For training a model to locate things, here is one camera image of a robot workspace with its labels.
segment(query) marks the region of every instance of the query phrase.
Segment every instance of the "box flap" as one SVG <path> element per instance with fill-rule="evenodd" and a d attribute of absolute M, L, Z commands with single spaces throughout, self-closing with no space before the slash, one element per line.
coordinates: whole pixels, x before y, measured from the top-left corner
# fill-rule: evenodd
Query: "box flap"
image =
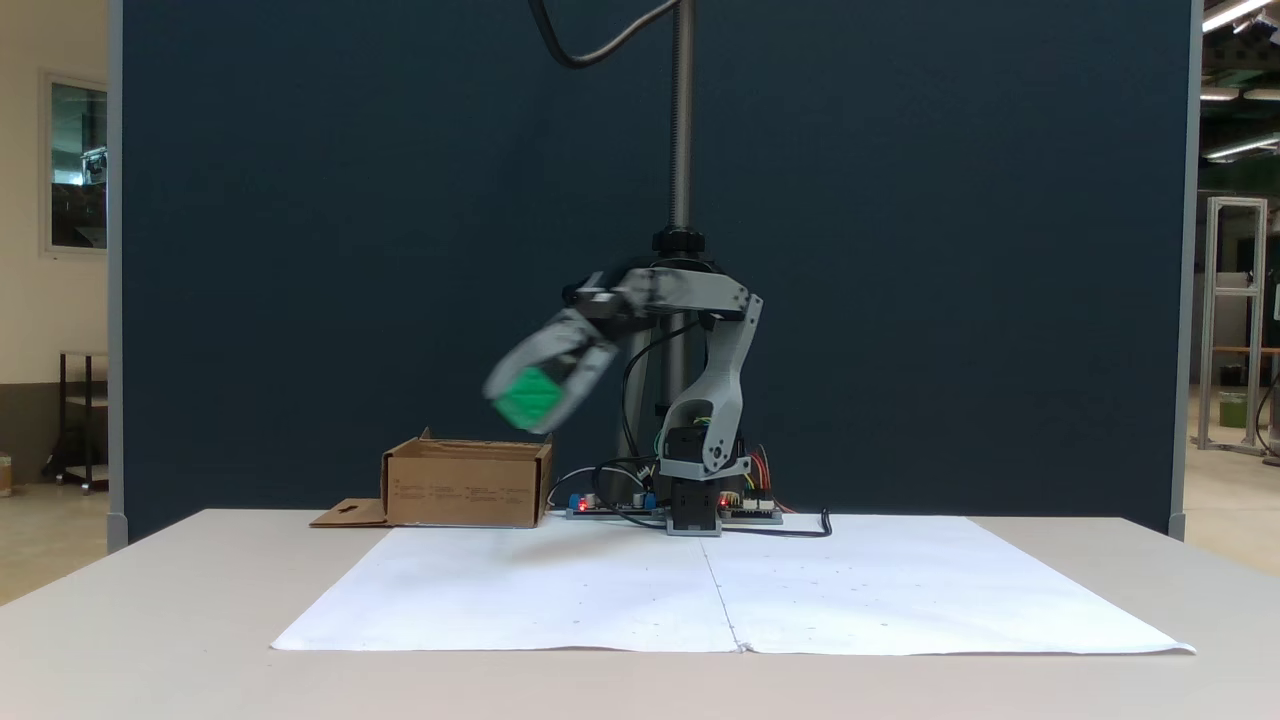
<path fill-rule="evenodd" d="M 387 510 L 380 497 L 348 497 L 311 520 L 312 528 L 371 528 L 385 524 Z"/>

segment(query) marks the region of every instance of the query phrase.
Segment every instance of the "colorful wires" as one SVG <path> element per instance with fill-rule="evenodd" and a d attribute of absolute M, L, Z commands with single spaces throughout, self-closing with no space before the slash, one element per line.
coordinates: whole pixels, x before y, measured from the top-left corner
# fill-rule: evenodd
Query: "colorful wires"
<path fill-rule="evenodd" d="M 773 495 L 773 475 L 769 473 L 769 454 L 764 450 L 763 445 L 755 446 L 755 450 L 751 451 L 751 464 L 755 465 L 756 474 L 760 475 L 760 489 L 768 495 Z M 795 510 L 791 510 L 786 505 L 778 502 L 777 496 L 773 497 L 773 503 L 777 505 L 783 512 L 795 514 Z"/>

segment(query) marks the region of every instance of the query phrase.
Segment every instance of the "table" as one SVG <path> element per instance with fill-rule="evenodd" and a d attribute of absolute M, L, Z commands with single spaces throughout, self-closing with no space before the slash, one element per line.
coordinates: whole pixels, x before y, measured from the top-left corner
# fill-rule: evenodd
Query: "table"
<path fill-rule="evenodd" d="M 317 514 L 207 510 L 0 607 L 0 717 L 721 717 L 728 688 L 746 698 L 735 720 L 1280 707 L 1280 579 L 1123 520 L 974 519 L 1198 656 L 273 651 L 388 532 L 307 528 Z"/>

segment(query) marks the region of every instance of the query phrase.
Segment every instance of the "black cable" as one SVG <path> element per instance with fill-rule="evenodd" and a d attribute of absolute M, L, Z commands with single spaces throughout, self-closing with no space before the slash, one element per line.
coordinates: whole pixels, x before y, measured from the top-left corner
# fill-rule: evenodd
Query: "black cable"
<path fill-rule="evenodd" d="M 750 536 L 773 536 L 778 538 L 829 538 L 831 537 L 831 511 L 826 507 L 818 516 L 820 530 L 771 530 L 765 528 L 723 528 L 726 533 L 745 533 Z"/>
<path fill-rule="evenodd" d="M 552 58 L 571 70 L 580 70 L 582 68 L 589 68 L 612 55 L 614 50 L 622 47 L 623 42 L 631 40 L 632 35 L 640 32 L 658 18 L 669 13 L 678 4 L 680 0 L 667 0 L 662 5 L 649 10 L 644 15 L 640 15 L 640 19 L 631 23 L 631 26 L 622 31 L 621 35 L 602 45 L 599 50 L 588 53 L 586 55 L 570 55 L 564 51 L 564 47 L 561 46 L 559 38 L 556 37 L 556 27 L 552 26 L 552 18 L 547 14 L 545 0 L 529 0 L 529 9 L 534 13 L 534 22 L 538 24 L 538 32 L 541 33 L 543 42 L 547 44 L 547 50 L 552 54 Z"/>
<path fill-rule="evenodd" d="M 654 459 L 653 455 L 645 455 L 643 457 L 614 457 L 613 460 L 605 460 L 604 462 L 600 462 L 599 465 L 595 466 L 594 470 L 591 470 L 591 491 L 595 492 L 595 501 L 599 502 L 600 505 L 603 505 L 605 510 L 608 510 L 609 512 L 613 512 L 618 518 L 622 518 L 623 520 L 626 520 L 628 523 L 632 523 L 635 525 L 640 525 L 641 528 L 649 528 L 650 530 L 666 530 L 667 529 L 666 524 L 654 525 L 653 523 L 645 523 L 644 520 L 636 520 L 631 515 L 627 515 L 626 512 L 618 510 L 617 505 L 613 505 L 612 502 L 604 500 L 604 495 L 600 493 L 600 473 L 603 473 L 605 468 L 611 468 L 611 466 L 616 468 L 616 466 L 618 466 L 622 462 L 630 462 L 630 464 L 635 465 L 637 462 L 645 462 L 645 461 L 653 460 L 653 459 Z"/>
<path fill-rule="evenodd" d="M 668 340 L 671 340 L 671 338 L 673 338 L 673 337 L 676 337 L 678 334 L 687 333 L 689 331 L 694 329 L 694 327 L 696 327 L 696 325 L 698 325 L 698 323 L 689 323 L 689 324 L 686 324 L 686 325 L 684 325 L 681 328 L 676 328 L 676 329 L 671 331 L 669 333 L 666 333 L 662 337 L 654 340 L 649 345 L 646 345 L 643 348 L 640 348 L 640 352 L 636 352 L 635 357 L 632 357 L 631 361 L 627 363 L 627 366 L 622 370 L 622 434 L 627 438 L 627 450 L 631 451 L 632 456 L 639 456 L 640 455 L 640 448 L 636 446 L 636 438 L 635 438 L 635 436 L 631 434 L 631 421 L 627 419 L 627 378 L 631 377 L 631 370 L 635 369 L 636 363 L 639 363 L 640 359 L 645 356 L 645 354 L 648 354 L 654 347 L 658 347 L 659 345 L 667 342 Z"/>
<path fill-rule="evenodd" d="M 1280 457 L 1280 455 L 1277 455 L 1276 451 L 1271 450 L 1271 443 L 1262 439 L 1262 409 L 1266 407 L 1267 398 L 1271 397 L 1271 391 L 1276 388 L 1276 384 L 1280 384 L 1280 374 L 1276 374 L 1276 378 L 1271 380 L 1271 384 L 1267 387 L 1267 391 L 1262 393 L 1262 400 L 1258 401 L 1258 411 L 1257 414 L 1253 415 L 1253 429 L 1254 432 L 1258 433 L 1258 442 L 1262 443 L 1262 454 Z"/>

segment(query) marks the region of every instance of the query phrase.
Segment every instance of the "aluminum frame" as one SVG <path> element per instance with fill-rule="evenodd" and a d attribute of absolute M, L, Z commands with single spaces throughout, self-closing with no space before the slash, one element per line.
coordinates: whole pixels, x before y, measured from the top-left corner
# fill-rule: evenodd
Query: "aluminum frame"
<path fill-rule="evenodd" d="M 1253 227 L 1253 279 L 1247 288 L 1217 287 L 1217 249 L 1220 243 L 1220 219 L 1226 208 L 1252 209 L 1257 213 Z M 1262 373 L 1262 314 L 1263 283 L 1267 255 L 1267 201 L 1261 197 L 1210 197 L 1206 211 L 1204 229 L 1204 311 L 1201 322 L 1201 414 L 1196 434 L 1196 447 L 1199 450 L 1233 450 L 1249 455 L 1262 455 L 1258 445 L 1258 388 Z M 1245 297 L 1251 307 L 1249 319 L 1249 387 L 1248 419 L 1244 439 L 1239 443 L 1219 443 L 1208 437 L 1208 416 L 1213 397 L 1213 324 L 1219 297 Z"/>

